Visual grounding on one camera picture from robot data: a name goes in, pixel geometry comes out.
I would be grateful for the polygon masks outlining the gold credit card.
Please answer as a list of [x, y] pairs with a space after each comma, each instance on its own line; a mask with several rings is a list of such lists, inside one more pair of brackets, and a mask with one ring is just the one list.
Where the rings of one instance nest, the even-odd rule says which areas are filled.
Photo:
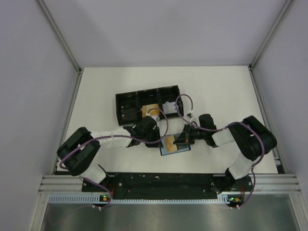
[[175, 141], [174, 135], [167, 136], [164, 138], [164, 154], [171, 154], [178, 150], [177, 145], [173, 142]]

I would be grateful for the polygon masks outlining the blue leather card holder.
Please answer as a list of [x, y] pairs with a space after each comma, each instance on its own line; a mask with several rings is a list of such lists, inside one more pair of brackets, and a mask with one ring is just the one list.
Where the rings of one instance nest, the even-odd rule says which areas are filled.
[[161, 156], [177, 154], [191, 150], [190, 145], [173, 143], [179, 136], [180, 134], [174, 134], [164, 137], [164, 139], [162, 140], [163, 147], [160, 148]]

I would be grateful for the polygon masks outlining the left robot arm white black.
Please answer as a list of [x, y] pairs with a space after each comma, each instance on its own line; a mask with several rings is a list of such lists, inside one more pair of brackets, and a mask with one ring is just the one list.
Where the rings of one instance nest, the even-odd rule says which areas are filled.
[[113, 131], [91, 132], [78, 128], [57, 150], [61, 162], [71, 176], [81, 176], [92, 181], [99, 191], [109, 186], [109, 179], [101, 165], [94, 160], [99, 149], [129, 148], [145, 143], [146, 146], [160, 145], [159, 116], [146, 116], [134, 126], [124, 126]]

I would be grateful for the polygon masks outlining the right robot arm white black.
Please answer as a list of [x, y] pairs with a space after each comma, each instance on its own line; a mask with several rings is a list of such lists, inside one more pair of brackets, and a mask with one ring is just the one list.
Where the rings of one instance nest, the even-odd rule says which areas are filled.
[[210, 114], [199, 116], [200, 125], [185, 124], [182, 133], [174, 140], [176, 145], [193, 145], [196, 140], [204, 140], [212, 148], [236, 143], [240, 153], [225, 171], [225, 186], [237, 190], [251, 169], [259, 160], [277, 146], [275, 136], [253, 115], [241, 122], [233, 122], [217, 129]]

